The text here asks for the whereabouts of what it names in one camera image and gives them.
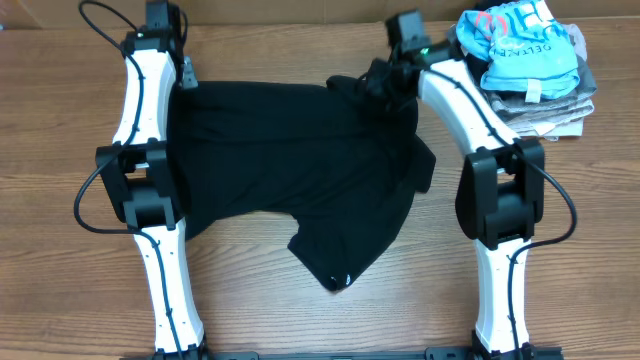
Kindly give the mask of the black polo shirt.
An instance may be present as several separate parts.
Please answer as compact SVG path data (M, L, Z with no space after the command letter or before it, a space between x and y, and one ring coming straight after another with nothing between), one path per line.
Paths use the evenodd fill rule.
M203 82L173 93L169 150L186 180L186 235L254 211L297 222L288 247L339 292L393 243L435 155L418 106L389 108L363 83Z

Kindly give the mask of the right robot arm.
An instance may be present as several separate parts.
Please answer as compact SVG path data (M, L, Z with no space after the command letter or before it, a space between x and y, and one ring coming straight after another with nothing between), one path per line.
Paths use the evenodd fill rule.
M371 94L398 109L413 98L446 125L464 157L455 199L463 233L473 241L479 310L471 359L540 359L524 314L527 247L543 210L544 163L535 141L523 141L491 109L476 87L460 45L431 41L419 11L385 22L389 67L367 82Z

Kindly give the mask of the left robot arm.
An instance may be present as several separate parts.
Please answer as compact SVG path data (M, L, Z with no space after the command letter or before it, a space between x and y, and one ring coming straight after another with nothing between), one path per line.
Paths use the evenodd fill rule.
M123 113L96 165L118 219L132 233L145 266L155 318L156 359L206 359L208 349L188 273L185 215L189 196L167 152L172 93L186 85L186 28L179 7L146 5L146 23L120 47L127 84Z

